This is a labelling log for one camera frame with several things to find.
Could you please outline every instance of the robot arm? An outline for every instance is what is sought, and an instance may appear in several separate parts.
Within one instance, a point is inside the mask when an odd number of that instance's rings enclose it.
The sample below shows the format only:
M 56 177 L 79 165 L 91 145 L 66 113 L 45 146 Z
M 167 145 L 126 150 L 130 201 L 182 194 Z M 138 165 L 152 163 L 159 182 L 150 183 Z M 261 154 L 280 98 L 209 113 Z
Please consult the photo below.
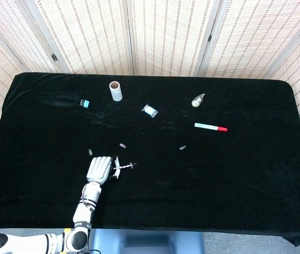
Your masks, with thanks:
M 112 161 L 117 167 L 110 176 Z M 87 172 L 87 181 L 82 190 L 80 202 L 75 211 L 74 230 L 60 235 L 43 234 L 31 237 L 16 237 L 0 234 L 0 254 L 55 254 L 57 252 L 78 252 L 84 249 L 89 239 L 91 218 L 96 209 L 101 194 L 101 185 L 109 178 L 118 179 L 120 169 L 118 157 L 95 157 L 92 159 Z

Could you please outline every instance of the table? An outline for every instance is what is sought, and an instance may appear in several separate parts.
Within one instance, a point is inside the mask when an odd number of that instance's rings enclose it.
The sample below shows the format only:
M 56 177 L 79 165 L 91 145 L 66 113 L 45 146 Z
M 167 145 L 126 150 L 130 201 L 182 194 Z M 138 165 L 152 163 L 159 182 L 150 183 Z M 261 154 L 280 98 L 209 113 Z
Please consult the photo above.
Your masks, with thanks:
M 114 80 L 120 102 L 109 91 Z M 141 111 L 146 104 L 156 117 Z M 17 75 L 0 120 L 0 228 L 72 228 L 88 149 L 137 163 L 103 185 L 95 228 L 280 235 L 300 244 L 300 120 L 283 81 Z

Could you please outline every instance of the floor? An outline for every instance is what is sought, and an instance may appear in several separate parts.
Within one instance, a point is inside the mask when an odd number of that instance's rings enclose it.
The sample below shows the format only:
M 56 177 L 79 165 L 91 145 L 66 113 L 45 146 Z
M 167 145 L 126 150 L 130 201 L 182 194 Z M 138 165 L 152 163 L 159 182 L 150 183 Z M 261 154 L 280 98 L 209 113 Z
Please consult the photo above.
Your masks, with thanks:
M 45 233 L 60 234 L 63 229 L 0 229 L 0 232 L 29 236 Z M 300 254 L 300 246 L 294 247 L 281 237 L 262 235 L 204 233 L 204 244 L 205 254 Z

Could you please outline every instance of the cardboard tube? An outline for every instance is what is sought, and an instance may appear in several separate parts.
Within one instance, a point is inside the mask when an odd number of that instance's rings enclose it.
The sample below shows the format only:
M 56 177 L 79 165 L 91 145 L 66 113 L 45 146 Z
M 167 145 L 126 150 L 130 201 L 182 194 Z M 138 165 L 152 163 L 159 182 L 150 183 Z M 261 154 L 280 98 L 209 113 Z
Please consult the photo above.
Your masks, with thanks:
M 122 96 L 122 91 L 120 89 L 120 84 L 117 81 L 113 81 L 109 84 L 109 88 L 110 88 L 110 92 L 112 95 L 112 99 L 115 102 L 119 102 L 120 100 L 122 100 L 123 96 Z

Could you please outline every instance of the marker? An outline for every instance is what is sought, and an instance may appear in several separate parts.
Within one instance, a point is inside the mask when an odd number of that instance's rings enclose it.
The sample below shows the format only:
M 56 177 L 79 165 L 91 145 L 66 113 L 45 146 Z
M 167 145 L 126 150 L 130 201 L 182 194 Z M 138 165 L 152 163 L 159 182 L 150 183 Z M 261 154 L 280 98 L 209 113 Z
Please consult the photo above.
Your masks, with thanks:
M 213 125 L 208 125 L 208 124 L 202 124 L 202 123 L 195 123 L 195 127 L 214 130 L 214 131 L 228 131 L 228 128 L 213 126 Z

